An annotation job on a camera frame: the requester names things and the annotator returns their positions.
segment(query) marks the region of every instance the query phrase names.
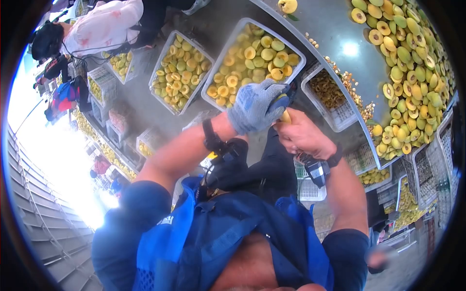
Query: gray work glove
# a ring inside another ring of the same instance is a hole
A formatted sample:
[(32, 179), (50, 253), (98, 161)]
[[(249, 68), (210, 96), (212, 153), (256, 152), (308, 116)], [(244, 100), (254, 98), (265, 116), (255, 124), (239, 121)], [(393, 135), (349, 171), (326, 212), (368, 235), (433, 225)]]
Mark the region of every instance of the gray work glove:
[(390, 221), (395, 221), (398, 218), (400, 218), (400, 212), (399, 211), (393, 211), (388, 214), (388, 220)]
[(235, 105), (226, 110), (233, 128), (239, 135), (266, 129), (281, 117), (288, 106), (287, 96), (275, 102), (278, 96), (288, 90), (288, 84), (277, 84), (270, 78), (261, 84), (250, 83), (241, 87)]

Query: black wristband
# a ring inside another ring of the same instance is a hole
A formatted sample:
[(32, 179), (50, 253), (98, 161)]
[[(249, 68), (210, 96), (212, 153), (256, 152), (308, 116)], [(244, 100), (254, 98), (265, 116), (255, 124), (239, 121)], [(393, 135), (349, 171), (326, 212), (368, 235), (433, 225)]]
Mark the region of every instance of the black wristband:
[(336, 144), (336, 153), (327, 160), (330, 168), (336, 167), (343, 156), (343, 149), (341, 143)]
[(223, 142), (219, 135), (213, 131), (212, 121), (210, 118), (202, 122), (202, 128), (204, 130), (204, 135), (206, 136), (206, 139), (204, 140), (206, 149), (218, 153), (222, 149)]

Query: black hair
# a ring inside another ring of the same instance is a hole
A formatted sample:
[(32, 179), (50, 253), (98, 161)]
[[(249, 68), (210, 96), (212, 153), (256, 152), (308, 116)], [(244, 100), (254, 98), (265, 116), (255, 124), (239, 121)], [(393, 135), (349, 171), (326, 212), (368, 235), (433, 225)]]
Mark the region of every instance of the black hair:
[(50, 122), (52, 122), (52, 120), (55, 118), (51, 107), (47, 108), (44, 111), (44, 114), (45, 114), (45, 118), (47, 118), (47, 120), (50, 121)]
[(90, 177), (91, 177), (92, 179), (97, 178), (97, 173), (96, 173), (96, 171), (91, 170), (91, 171), (90, 171)]
[(46, 21), (45, 24), (35, 31), (29, 38), (32, 58), (39, 61), (60, 54), (60, 47), (65, 35), (65, 30), (60, 24)]

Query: concrete floor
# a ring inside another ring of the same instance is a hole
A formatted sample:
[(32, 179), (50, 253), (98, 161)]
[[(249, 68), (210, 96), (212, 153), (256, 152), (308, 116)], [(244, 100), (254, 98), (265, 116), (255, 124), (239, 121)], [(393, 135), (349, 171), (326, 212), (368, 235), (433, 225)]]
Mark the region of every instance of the concrete floor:
[[(169, 35), (173, 29), (181, 32), (190, 32), (195, 35), (196, 40), (204, 46), (206, 51), (216, 59), (221, 51), (225, 41), (230, 35), (230, 32), (236, 23), (243, 17), (251, 17), (265, 25), (280, 35), (284, 36), (298, 49), (300, 49), (307, 57), (307, 67), (314, 64), (315, 57), (304, 48), (304, 46), (281, 24), (262, 11), (249, 0), (212, 0), (211, 3), (196, 12), (192, 16), (177, 14), (172, 17), (172, 21), (167, 23), (163, 28), (164, 35)], [(133, 136), (142, 133), (146, 128), (156, 127), (160, 130), (166, 142), (178, 135), (182, 128), (185, 127), (196, 115), (203, 110), (214, 109), (211, 105), (205, 102), (200, 93), (196, 96), (196, 100), (191, 103), (190, 107), (181, 116), (174, 116), (167, 110), (149, 91), (148, 82), (151, 77), (155, 62), (162, 50), (164, 41), (158, 40), (158, 44), (154, 49), (156, 55), (144, 74), (139, 75), (133, 80), (128, 81), (125, 85), (118, 84), (119, 98), (126, 100), (136, 112), (133, 120), (134, 130)], [(89, 63), (89, 70), (97, 65)], [(359, 123), (355, 123), (346, 130), (335, 133), (322, 115), (317, 111), (312, 102), (301, 91), (301, 74), (296, 78), (298, 81), (298, 92), (296, 100), (292, 105), (293, 108), (304, 111), (311, 120), (334, 142), (340, 142), (343, 145), (344, 152), (354, 151), (356, 148), (366, 143), (366, 138)], [(258, 133), (249, 134), (249, 153), (247, 163), (254, 164), (260, 160), (265, 147), (267, 131), (264, 130)], [(304, 203), (306, 207), (311, 205), (310, 202)], [(314, 208), (315, 229), (321, 240), (328, 234), (334, 218), (331, 215), (327, 201), (317, 202)], [(418, 247), (411, 247), (403, 254), (406, 258), (402, 261), (411, 261), (411, 257), (417, 252), (416, 260), (413, 260), (414, 265), (401, 264), (403, 268), (394, 268), (394, 271), (386, 271), (380, 275), (369, 276), (366, 285), (366, 290), (404, 290), (418, 273), (416, 266), (422, 265), (425, 262), (424, 251), (418, 250)]]

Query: green leaf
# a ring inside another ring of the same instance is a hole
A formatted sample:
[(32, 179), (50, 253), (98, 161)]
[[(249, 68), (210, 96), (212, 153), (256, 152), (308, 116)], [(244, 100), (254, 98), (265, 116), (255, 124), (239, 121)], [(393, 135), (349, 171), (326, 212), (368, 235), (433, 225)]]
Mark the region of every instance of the green leaf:
[(298, 19), (296, 16), (292, 15), (292, 14), (288, 14), (288, 17), (289, 17), (292, 21), (299, 21), (299, 19)]
[(376, 125), (376, 124), (378, 124), (378, 123), (376, 123), (376, 122), (373, 121), (372, 119), (368, 119), (368, 120), (366, 121), (366, 125)]

